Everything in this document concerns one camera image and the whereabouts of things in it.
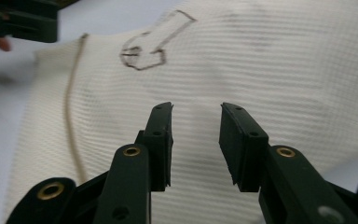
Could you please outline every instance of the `embroidered design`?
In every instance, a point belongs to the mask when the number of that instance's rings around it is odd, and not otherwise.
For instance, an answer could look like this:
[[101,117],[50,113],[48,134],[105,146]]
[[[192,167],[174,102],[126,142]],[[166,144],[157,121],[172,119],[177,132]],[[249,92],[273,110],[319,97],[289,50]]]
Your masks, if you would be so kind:
[[196,20],[176,10],[151,31],[129,39],[120,52],[124,65],[143,71],[167,62],[164,46]]

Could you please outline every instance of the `brass screw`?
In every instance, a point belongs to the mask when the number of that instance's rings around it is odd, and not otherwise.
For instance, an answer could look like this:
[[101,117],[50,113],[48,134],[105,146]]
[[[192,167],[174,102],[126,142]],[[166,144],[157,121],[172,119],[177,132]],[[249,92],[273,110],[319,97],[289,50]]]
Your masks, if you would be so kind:
[[37,192],[37,198],[40,200],[50,200],[59,196],[64,189],[64,185],[60,182],[53,182],[46,184],[39,192]]
[[124,156],[137,156],[141,153],[141,149],[138,147],[129,147],[123,151]]
[[296,155],[296,153],[287,147],[279,147],[277,149],[278,154],[280,154],[283,157],[292,158]]

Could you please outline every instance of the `black outline drawing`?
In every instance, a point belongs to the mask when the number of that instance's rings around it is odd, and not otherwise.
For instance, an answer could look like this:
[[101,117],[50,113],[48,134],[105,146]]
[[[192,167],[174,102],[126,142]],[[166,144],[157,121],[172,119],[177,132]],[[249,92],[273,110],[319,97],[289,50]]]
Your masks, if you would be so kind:
[[[159,55],[159,62],[158,63],[153,63],[153,64],[149,64],[149,65],[144,65],[144,66],[137,66],[137,61],[139,57],[142,57],[142,53],[143,53],[143,49],[141,46],[132,46],[131,44],[138,38],[146,38],[148,37],[150,34],[152,34],[152,32],[156,32],[156,30],[158,30],[158,28],[164,24],[164,23],[168,23],[170,21],[172,21],[172,19],[177,16],[178,14],[182,14],[185,17],[188,18],[188,21],[183,23],[180,27],[178,27],[176,30],[174,30],[173,33],[168,34],[168,36],[163,39],[155,48],[153,51],[151,52],[144,52],[144,55],[154,55],[154,54],[158,54]],[[192,18],[191,16],[189,16],[187,13],[185,13],[184,11],[181,10],[176,10],[173,13],[171,13],[161,24],[159,24],[158,26],[156,26],[152,31],[148,31],[148,32],[144,32],[140,35],[136,35],[133,38],[129,39],[124,45],[123,48],[120,52],[120,60],[123,62],[124,65],[134,68],[138,71],[143,71],[152,67],[156,67],[159,65],[163,65],[167,62],[167,55],[165,52],[165,49],[163,48],[166,44],[168,44],[172,39],[174,39],[177,35],[179,35],[182,31],[185,30],[186,27],[188,27],[189,25],[191,25],[191,23],[195,22],[197,20],[195,20],[194,18]]]

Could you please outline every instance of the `ribbed fabric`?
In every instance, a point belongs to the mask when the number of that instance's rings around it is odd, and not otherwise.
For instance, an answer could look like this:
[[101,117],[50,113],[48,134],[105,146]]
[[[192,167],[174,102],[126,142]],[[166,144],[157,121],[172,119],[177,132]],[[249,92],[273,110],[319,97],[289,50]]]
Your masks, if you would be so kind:
[[[75,63],[77,43],[38,53],[8,210],[41,179],[78,180],[77,166],[87,179],[106,171],[151,108],[167,101],[174,104],[172,187],[153,194],[153,223],[259,220],[257,195],[231,185],[218,145],[223,102],[243,106],[272,145],[301,150],[321,172],[358,155],[358,1],[193,0],[154,27],[88,36]],[[68,101],[60,101],[66,91]]]

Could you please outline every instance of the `textured fabric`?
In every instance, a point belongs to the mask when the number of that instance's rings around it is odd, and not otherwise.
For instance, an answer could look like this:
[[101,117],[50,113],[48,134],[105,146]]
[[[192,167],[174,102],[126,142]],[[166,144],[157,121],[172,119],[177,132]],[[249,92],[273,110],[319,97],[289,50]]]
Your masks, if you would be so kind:
[[358,1],[194,0],[153,27],[38,56],[8,211],[44,178],[106,171],[168,101],[172,187],[153,194],[153,223],[259,220],[257,195],[230,184],[218,145],[223,102],[321,172],[358,154]]

